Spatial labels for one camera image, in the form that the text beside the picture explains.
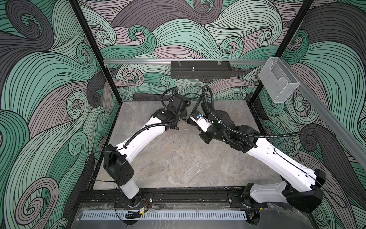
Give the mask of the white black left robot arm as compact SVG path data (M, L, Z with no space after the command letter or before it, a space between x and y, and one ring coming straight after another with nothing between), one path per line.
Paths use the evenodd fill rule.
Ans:
M104 151L103 168L112 177L117 189L123 193L129 207L140 203L141 192L133 180L134 169L131 163L136 156L156 137L169 129L178 130L181 113L186 112L190 100L179 95L176 87L166 90L171 92L169 102L152 114L149 121L135 132L129 139L113 146L109 144Z

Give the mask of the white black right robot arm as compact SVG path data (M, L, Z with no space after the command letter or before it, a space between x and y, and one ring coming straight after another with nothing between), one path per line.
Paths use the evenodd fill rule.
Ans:
M206 144L213 139L221 141L258 159L282 177L282 181L275 184L248 184L242 199L255 207L268 202L287 203L302 212L314 211L323 200L321 188L326 182L325 172L312 170L293 160L268 141L271 135L261 135L248 125L235 125L227 112L214 109L213 101L206 99L207 93L213 96L211 88L205 85L200 96L203 112L194 110L190 115L201 132L200 138Z

